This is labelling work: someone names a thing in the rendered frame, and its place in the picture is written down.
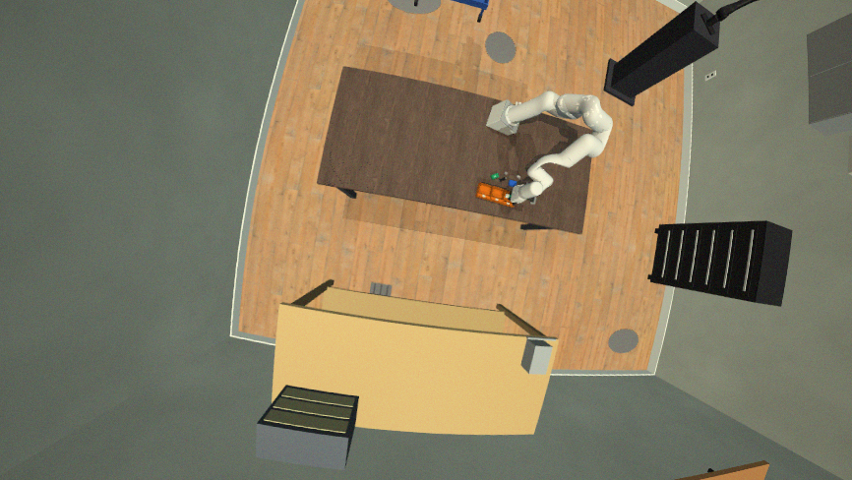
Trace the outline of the orange open-top bin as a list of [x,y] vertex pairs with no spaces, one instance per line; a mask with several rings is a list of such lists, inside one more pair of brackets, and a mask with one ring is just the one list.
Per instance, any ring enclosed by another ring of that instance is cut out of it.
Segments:
[[[494,188],[494,190],[493,190],[493,188]],[[492,194],[492,192],[493,192],[493,194]],[[490,185],[487,185],[487,184],[484,184],[484,183],[479,183],[478,187],[477,187],[477,191],[476,191],[476,196],[480,197],[481,199],[488,200],[488,201],[498,203],[498,204],[512,208],[512,207],[514,207],[514,206],[512,206],[512,202],[509,201],[507,198],[505,198],[506,194],[508,194],[508,193],[510,193],[510,192],[508,192],[504,189],[501,189],[501,188],[498,188],[498,187],[495,187],[495,186],[490,186]]]

